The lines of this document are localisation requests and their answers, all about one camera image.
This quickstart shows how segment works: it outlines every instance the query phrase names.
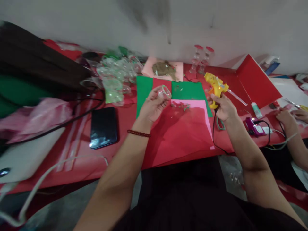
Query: glue tube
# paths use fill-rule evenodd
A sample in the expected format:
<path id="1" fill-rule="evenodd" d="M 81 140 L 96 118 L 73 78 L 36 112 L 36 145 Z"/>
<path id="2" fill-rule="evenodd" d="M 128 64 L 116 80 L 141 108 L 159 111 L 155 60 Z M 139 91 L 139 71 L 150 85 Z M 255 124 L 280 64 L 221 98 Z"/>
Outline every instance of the glue tube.
<path id="1" fill-rule="evenodd" d="M 251 106 L 252 106 L 254 113 L 256 114 L 256 118 L 261 119 L 263 116 L 262 116 L 262 113 L 260 112 L 260 109 L 258 108 L 258 105 L 253 102 Z"/>

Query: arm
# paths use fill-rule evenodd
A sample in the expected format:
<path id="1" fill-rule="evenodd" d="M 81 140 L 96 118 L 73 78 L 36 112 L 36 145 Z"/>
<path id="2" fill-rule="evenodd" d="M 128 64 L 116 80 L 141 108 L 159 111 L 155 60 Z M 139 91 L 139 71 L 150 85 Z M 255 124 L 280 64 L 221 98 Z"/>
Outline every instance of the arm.
<path id="1" fill-rule="evenodd" d="M 216 115 L 224 121 L 242 165 L 248 201 L 279 210 L 306 227 L 279 190 L 265 157 L 246 131 L 235 106 L 224 95 L 221 98 L 211 95 L 211 98 L 220 104 Z"/>
<path id="2" fill-rule="evenodd" d="M 308 112 L 304 110 L 296 110 L 290 113 L 288 110 L 282 108 L 280 113 L 276 116 L 276 118 L 282 122 L 287 138 L 297 133 L 288 141 L 288 149 L 296 165 L 308 172 L 308 149 L 301 138 L 295 117 L 308 123 Z"/>
<path id="3" fill-rule="evenodd" d="M 151 91 L 132 130 L 150 133 L 153 122 L 167 105 Z M 133 187 L 141 170 L 147 137 L 128 134 L 123 145 L 99 180 L 96 190 L 79 219 L 77 230 L 111 230 L 129 209 Z"/>

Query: purple device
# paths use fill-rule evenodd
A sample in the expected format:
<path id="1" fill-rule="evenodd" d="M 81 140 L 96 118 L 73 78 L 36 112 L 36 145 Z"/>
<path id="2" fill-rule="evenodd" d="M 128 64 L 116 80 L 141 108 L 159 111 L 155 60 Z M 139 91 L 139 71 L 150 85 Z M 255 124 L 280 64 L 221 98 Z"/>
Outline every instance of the purple device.
<path id="1" fill-rule="evenodd" d="M 265 131 L 263 130 L 263 128 L 260 125 L 254 124 L 254 122 L 256 122 L 255 118 L 247 117 L 245 119 L 245 122 L 246 122 L 246 125 L 248 127 L 248 133 L 250 135 L 254 135 L 255 137 L 266 135 Z"/>

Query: yellow glue gun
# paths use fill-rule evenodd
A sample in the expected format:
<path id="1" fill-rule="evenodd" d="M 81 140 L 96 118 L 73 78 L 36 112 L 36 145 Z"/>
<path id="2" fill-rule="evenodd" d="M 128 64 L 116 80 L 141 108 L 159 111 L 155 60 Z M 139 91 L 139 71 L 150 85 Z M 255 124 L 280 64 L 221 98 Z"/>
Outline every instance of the yellow glue gun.
<path id="1" fill-rule="evenodd" d="M 229 86 L 226 83 L 222 84 L 222 80 L 211 73 L 206 72 L 204 78 L 206 82 L 208 82 L 212 86 L 212 89 L 209 91 L 209 94 L 214 94 L 217 97 L 220 97 L 222 92 L 226 92 L 229 89 Z M 218 104 L 216 104 L 215 101 L 213 101 L 213 103 L 210 105 L 210 108 L 212 109 L 216 109 L 217 107 Z"/>

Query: white wall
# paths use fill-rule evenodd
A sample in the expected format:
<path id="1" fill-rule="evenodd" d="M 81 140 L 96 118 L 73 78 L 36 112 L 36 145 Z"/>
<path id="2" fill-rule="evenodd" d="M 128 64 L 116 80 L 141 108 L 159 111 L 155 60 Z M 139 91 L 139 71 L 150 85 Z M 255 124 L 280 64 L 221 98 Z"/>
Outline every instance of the white wall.
<path id="1" fill-rule="evenodd" d="M 308 69 L 307 0 L 170 0 L 171 44 L 166 23 L 157 24 L 153 17 L 161 18 L 162 1 L 0 0 L 0 19 L 41 38 L 96 50 L 123 45 L 145 55 L 189 62 L 193 45 L 200 44 L 215 49 L 213 66 L 232 67 L 237 57 L 250 53 L 257 61 L 264 54 L 279 55 L 276 73 Z M 146 32 L 123 3 L 143 8 Z"/>

